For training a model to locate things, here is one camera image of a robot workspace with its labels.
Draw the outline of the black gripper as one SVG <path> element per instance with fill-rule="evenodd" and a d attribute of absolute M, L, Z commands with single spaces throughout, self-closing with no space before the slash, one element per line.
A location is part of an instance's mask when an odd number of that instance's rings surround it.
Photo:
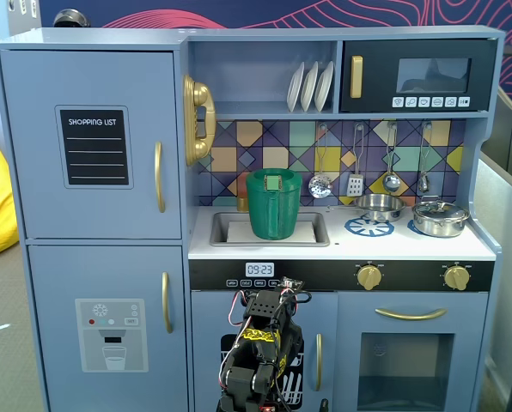
<path fill-rule="evenodd" d="M 304 281 L 284 277 L 279 283 L 281 304 L 300 305 L 311 300 L 311 293 L 304 289 Z"/>

